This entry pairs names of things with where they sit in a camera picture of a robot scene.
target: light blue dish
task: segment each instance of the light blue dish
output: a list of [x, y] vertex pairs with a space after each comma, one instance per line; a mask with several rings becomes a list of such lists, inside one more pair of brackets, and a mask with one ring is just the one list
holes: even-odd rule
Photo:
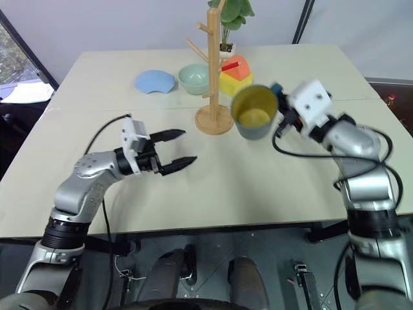
[[150, 92], [168, 93], [175, 85], [175, 77], [161, 70], [142, 72], [135, 81], [135, 87], [145, 94]]
[[178, 73], [183, 88], [193, 95], [203, 95], [209, 91], [209, 73], [206, 63], [194, 63], [183, 67]]

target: wooden mug tree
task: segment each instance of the wooden mug tree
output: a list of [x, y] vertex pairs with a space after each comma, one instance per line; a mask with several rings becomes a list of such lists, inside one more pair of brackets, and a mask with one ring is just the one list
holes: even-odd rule
[[221, 71], [221, 63], [219, 61], [219, 38], [221, 31], [219, 25], [224, 4], [225, 0], [221, 0], [217, 8], [210, 8], [208, 10], [206, 13], [206, 26], [202, 23], [197, 23], [196, 25], [198, 29], [208, 34], [208, 57], [189, 39], [186, 39], [186, 43], [188, 43], [190, 48], [208, 63], [209, 92], [202, 95], [202, 98], [209, 98], [209, 105], [200, 108], [196, 112], [195, 124], [200, 131], [213, 135], [224, 134], [234, 125], [229, 109], [219, 104], [219, 73]]

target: colorful block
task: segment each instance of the colorful block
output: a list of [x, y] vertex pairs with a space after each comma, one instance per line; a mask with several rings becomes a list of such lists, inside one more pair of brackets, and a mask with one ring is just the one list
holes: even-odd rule
[[219, 75], [219, 89], [220, 91], [228, 94], [232, 97], [239, 92], [241, 89], [252, 84], [252, 73], [247, 76], [247, 78], [242, 81], [234, 79], [232, 76], [229, 76], [226, 72], [221, 72]]
[[234, 55], [231, 58], [228, 58], [223, 62], [222, 67], [231, 63], [236, 63], [237, 61], [240, 61], [241, 64], [236, 68], [226, 70], [225, 73], [229, 76], [232, 76], [234, 79], [237, 79], [238, 81], [242, 81], [243, 79], [246, 79], [251, 73], [250, 67], [248, 66], [248, 63], [243, 56]]

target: gray cup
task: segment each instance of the gray cup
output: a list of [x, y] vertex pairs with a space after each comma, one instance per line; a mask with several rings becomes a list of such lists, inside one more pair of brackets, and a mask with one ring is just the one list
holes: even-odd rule
[[268, 87], [252, 85], [233, 98], [231, 115], [242, 137], [256, 140], [270, 130], [277, 108], [277, 97]]

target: mint green bowl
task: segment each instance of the mint green bowl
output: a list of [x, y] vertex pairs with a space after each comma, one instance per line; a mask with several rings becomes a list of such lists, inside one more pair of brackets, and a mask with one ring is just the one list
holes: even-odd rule
[[194, 63], [183, 67], [178, 73], [179, 82], [192, 95], [203, 95], [209, 91], [209, 73], [206, 63]]

